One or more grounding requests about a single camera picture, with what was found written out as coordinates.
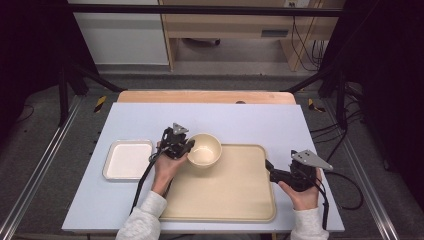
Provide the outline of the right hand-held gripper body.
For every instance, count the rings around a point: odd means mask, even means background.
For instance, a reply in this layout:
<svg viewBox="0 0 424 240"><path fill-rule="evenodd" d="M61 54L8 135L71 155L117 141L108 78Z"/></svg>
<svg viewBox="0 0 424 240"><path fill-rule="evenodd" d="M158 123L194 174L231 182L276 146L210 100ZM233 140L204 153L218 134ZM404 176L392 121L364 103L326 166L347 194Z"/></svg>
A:
<svg viewBox="0 0 424 240"><path fill-rule="evenodd" d="M311 150L298 152L290 165L291 182L289 185L297 192L303 192L314 186L316 169L333 170L333 166Z"/></svg>

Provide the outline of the black horizontal frame bar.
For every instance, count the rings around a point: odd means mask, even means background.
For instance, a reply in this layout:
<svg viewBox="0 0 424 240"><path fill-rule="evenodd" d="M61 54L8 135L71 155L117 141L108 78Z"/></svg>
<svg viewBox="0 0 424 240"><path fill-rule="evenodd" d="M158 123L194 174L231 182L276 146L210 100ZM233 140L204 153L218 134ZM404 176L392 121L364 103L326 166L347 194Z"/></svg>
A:
<svg viewBox="0 0 424 240"><path fill-rule="evenodd" d="M198 15L254 15L254 16L304 16L340 17L340 9L322 8L271 8L236 6L191 5L117 5L117 4L68 4L72 12L79 13L129 13L129 14L198 14Z"/></svg>

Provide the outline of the office chair base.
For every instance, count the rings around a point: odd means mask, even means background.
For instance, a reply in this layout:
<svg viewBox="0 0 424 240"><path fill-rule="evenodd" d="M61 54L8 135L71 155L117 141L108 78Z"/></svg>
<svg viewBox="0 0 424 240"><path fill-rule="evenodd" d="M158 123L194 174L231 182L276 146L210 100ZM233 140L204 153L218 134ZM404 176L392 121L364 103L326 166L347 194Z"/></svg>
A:
<svg viewBox="0 0 424 240"><path fill-rule="evenodd" d="M184 38L183 41L198 46L219 46L221 44L221 39Z"/></svg>

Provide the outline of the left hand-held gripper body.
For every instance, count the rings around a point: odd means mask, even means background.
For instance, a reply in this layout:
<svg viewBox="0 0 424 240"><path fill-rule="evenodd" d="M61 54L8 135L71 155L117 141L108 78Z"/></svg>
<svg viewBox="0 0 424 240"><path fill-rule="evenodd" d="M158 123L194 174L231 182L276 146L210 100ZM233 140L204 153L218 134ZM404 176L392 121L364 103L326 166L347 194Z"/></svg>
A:
<svg viewBox="0 0 424 240"><path fill-rule="evenodd" d="M171 159L181 158L189 150L187 132L188 129L177 123L165 129L161 138L161 150Z"/></svg>

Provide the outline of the beige rectangular tray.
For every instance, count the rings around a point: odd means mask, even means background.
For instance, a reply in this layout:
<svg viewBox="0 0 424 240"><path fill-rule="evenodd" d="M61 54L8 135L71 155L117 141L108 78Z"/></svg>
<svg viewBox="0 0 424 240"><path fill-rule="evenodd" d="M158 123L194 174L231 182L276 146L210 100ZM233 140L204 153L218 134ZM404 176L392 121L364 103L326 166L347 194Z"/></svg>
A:
<svg viewBox="0 0 424 240"><path fill-rule="evenodd" d="M183 165L167 194L161 218L168 221L268 222L276 204L265 149L260 145L225 144L209 168Z"/></svg>

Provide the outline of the person's left hand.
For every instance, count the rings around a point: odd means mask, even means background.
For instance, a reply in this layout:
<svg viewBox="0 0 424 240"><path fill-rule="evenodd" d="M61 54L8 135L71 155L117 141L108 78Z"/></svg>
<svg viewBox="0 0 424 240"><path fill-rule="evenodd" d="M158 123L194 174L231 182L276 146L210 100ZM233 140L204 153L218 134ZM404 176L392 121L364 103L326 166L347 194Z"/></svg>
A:
<svg viewBox="0 0 424 240"><path fill-rule="evenodd" d="M166 154L161 153L155 163L155 176L151 190L160 196L165 196L174 176L187 160L187 153L178 159L172 159Z"/></svg>

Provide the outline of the person's right hand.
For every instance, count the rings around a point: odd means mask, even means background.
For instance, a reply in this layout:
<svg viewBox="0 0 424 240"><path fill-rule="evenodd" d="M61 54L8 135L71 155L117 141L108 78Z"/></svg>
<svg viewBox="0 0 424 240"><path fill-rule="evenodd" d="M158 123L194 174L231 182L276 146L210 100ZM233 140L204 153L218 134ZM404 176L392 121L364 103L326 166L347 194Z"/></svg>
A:
<svg viewBox="0 0 424 240"><path fill-rule="evenodd" d="M318 207L318 197L320 191L316 186L311 187L303 192L296 192L283 181L280 181L278 185L291 199L294 210L304 211Z"/></svg>

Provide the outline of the white cabinet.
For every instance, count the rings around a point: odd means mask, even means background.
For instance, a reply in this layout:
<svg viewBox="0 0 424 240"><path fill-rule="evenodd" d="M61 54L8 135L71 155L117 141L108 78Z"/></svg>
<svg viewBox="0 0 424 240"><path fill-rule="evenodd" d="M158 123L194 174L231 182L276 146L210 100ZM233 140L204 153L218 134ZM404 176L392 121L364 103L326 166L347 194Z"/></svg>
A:
<svg viewBox="0 0 424 240"><path fill-rule="evenodd" d="M75 13L97 65L167 65L159 14Z"/></svg>

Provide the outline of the black metal stand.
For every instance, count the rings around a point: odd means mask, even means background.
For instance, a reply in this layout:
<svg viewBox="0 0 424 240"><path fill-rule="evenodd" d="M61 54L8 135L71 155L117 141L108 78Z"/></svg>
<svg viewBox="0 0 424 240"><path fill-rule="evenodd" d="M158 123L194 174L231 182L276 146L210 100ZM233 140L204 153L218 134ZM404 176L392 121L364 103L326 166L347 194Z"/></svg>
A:
<svg viewBox="0 0 424 240"><path fill-rule="evenodd" d="M331 93L336 92L336 123L341 127L342 130L346 130L348 125L344 109L346 79L340 68L326 67L322 70L319 70L317 73L308 77L306 80L303 80L300 83L285 89L285 92L294 94L318 80L322 80L322 84L318 89L318 95L321 98L327 98Z"/></svg>
<svg viewBox="0 0 424 240"><path fill-rule="evenodd" d="M59 126L62 127L66 120L68 119L69 113L69 103L68 103L68 85L71 85L71 88L77 95L86 95L88 93L88 87L85 84L84 80L81 79L79 81L74 80L73 78L68 78L66 76L67 72L74 72L75 74L79 74L82 77L89 78L96 83L102 85L103 87L111 90L112 92L120 93L125 91L125 88L116 86L106 79L102 78L99 74L94 73L84 67L76 64L63 64L59 70L58 76L58 86L59 86L59 101L60 101L60 120Z"/></svg>

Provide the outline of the black curtain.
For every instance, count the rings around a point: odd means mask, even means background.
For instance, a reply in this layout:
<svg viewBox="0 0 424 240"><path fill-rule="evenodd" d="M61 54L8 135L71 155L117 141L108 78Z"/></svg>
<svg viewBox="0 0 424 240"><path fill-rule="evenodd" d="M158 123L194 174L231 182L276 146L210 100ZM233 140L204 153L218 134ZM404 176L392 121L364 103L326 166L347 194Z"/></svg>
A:
<svg viewBox="0 0 424 240"><path fill-rule="evenodd" d="M94 60L68 0L0 0L0 144L33 93L58 84L60 63L51 45L58 40L79 66L93 73Z"/></svg>
<svg viewBox="0 0 424 240"><path fill-rule="evenodd" d="M424 209L424 0L346 0L323 65L360 84L385 159Z"/></svg>

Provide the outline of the aluminium floor rail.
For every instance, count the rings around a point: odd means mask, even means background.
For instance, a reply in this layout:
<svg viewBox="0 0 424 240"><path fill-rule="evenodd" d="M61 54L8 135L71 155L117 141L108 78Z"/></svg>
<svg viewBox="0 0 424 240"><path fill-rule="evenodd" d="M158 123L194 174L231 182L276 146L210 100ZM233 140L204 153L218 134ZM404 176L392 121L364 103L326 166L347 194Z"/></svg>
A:
<svg viewBox="0 0 424 240"><path fill-rule="evenodd" d="M41 182L43 181L45 174L53 162L54 157L65 139L83 101L84 96L73 97L71 106L68 110L68 116L57 128L15 205L9 212L5 222L0 226L0 240L12 240L16 229L18 228Z"/></svg>
<svg viewBox="0 0 424 240"><path fill-rule="evenodd" d="M344 135L344 138L341 140L341 146L347 156L347 161L355 177L356 183L363 194L367 209L374 220L374 224L377 227L382 240L399 240L399 234L395 229L395 226L393 225L393 222L390 219L370 177L366 173L357 151L348 137L348 134L351 133L349 125L360 116L361 110L342 109L342 112L345 114L347 127L345 130L339 130L339 133Z"/></svg>

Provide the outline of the white square plate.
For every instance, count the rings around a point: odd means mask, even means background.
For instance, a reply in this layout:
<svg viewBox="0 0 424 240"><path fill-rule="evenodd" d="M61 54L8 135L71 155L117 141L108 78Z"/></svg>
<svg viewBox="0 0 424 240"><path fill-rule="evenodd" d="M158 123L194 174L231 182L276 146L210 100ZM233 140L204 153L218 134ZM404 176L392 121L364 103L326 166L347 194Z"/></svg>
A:
<svg viewBox="0 0 424 240"><path fill-rule="evenodd" d="M139 180L153 151L150 140L117 140L109 148L103 177L109 181Z"/></svg>

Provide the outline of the yellow black tape strip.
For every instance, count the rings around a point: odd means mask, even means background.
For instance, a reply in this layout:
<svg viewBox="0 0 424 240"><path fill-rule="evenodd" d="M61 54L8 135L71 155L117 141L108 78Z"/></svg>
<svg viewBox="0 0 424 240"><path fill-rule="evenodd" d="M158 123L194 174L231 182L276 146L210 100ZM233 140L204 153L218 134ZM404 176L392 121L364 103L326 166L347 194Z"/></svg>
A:
<svg viewBox="0 0 424 240"><path fill-rule="evenodd" d="M97 103L95 105L95 108L93 110L94 113L100 112L100 110L101 110L104 102L106 101L106 98L107 98L106 96L99 97L99 99L98 99L98 101L97 101Z"/></svg>
<svg viewBox="0 0 424 240"><path fill-rule="evenodd" d="M324 107L317 107L314 104L313 99L311 99L311 98L308 98L308 109L313 110L313 111L317 111L317 112L326 112Z"/></svg>

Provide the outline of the wooden table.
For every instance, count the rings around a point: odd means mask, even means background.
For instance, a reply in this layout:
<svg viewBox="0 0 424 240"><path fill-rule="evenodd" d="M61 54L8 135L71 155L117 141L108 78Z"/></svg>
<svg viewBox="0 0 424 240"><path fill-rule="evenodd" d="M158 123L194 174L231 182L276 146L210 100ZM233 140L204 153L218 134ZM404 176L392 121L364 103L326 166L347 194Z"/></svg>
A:
<svg viewBox="0 0 424 240"><path fill-rule="evenodd" d="M265 91L127 90L119 103L225 103L295 105L292 93Z"/></svg>

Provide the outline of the cream bowl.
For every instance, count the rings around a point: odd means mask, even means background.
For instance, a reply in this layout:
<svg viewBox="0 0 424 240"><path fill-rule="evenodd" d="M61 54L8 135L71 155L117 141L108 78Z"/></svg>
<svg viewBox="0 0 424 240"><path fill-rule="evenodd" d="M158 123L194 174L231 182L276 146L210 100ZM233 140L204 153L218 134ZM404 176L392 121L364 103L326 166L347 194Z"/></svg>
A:
<svg viewBox="0 0 424 240"><path fill-rule="evenodd" d="M221 157L221 142L213 135L201 133L190 138L194 142L188 154L189 162L198 168L209 168Z"/></svg>

